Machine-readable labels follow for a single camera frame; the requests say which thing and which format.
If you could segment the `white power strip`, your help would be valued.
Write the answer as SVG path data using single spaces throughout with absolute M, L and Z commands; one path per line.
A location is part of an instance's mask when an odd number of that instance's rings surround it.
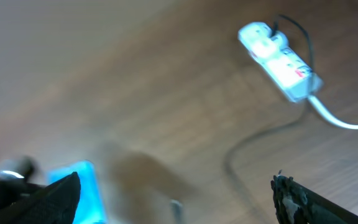
M 238 39 L 250 55 L 250 45 L 254 40 L 272 37 L 277 32 L 264 22 L 251 22 L 239 30 Z M 289 44 L 267 60 L 253 59 L 265 70 L 288 101 L 297 103 L 304 100 L 312 91 L 318 91 L 323 85 L 322 79 L 312 72 L 311 67 Z

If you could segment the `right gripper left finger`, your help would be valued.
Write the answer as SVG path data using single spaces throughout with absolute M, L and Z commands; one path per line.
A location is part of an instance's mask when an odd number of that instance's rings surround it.
M 77 172 L 0 210 L 0 224 L 72 224 L 80 200 Z

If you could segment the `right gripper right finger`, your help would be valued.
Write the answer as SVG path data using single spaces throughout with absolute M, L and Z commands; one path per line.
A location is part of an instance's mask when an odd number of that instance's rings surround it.
M 358 215 L 293 180 L 275 175 L 270 182 L 279 224 L 358 224 Z

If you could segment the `smartphone with cyan screen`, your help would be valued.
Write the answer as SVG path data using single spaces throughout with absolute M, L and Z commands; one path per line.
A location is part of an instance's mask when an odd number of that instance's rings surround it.
M 92 162 L 83 160 L 50 170 L 47 172 L 48 183 L 52 184 L 72 172 L 77 172 L 81 184 L 80 200 L 73 224 L 107 224 L 108 219 Z

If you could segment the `white USB charger plug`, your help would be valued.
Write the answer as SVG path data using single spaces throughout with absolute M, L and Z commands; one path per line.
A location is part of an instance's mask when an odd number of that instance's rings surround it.
M 278 31 L 272 37 L 260 37 L 250 45 L 250 55 L 257 60 L 267 60 L 288 46 L 287 36 Z

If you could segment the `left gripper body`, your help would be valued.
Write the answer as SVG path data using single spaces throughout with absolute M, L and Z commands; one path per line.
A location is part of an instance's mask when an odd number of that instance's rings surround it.
M 29 182 L 36 168 L 37 164 L 29 156 L 0 162 L 0 210 L 42 188 Z

